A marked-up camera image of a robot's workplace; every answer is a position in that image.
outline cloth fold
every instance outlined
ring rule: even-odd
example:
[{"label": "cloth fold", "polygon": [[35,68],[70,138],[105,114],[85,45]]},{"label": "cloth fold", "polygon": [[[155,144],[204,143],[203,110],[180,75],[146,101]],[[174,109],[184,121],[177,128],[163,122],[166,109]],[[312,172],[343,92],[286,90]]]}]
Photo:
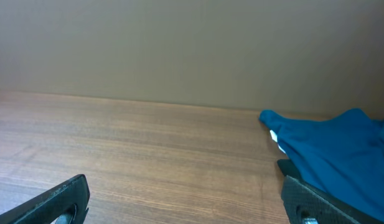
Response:
[{"label": "cloth fold", "polygon": [[328,121],[265,110],[260,121],[276,133],[306,182],[384,222],[384,121],[360,109]]}]

